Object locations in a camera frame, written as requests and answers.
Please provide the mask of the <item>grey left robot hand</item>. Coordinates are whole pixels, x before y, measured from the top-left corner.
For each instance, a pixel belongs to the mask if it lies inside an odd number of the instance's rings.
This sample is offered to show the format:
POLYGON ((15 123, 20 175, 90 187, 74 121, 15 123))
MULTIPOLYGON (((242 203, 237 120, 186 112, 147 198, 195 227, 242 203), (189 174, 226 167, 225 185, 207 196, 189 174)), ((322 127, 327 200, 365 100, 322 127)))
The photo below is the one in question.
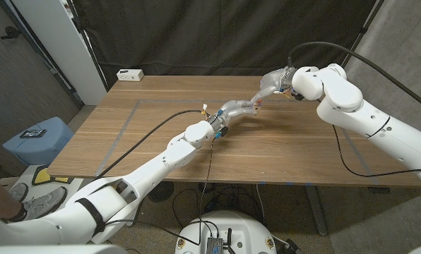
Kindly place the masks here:
POLYGON ((257 115, 257 113, 251 101, 231 100, 222 105, 214 115, 211 115, 208 122, 214 131, 219 131, 223 127, 228 127, 232 119, 243 115, 257 115))

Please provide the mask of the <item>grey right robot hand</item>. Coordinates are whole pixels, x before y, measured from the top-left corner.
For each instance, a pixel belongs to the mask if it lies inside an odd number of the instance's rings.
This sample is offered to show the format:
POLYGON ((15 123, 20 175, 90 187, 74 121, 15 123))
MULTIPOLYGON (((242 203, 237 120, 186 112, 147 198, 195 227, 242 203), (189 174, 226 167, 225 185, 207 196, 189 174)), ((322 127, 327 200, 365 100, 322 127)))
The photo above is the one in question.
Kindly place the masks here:
POLYGON ((286 66, 265 74, 260 81, 260 90, 252 97, 251 103, 254 104, 264 97, 290 90, 292 77, 296 71, 296 68, 286 66))

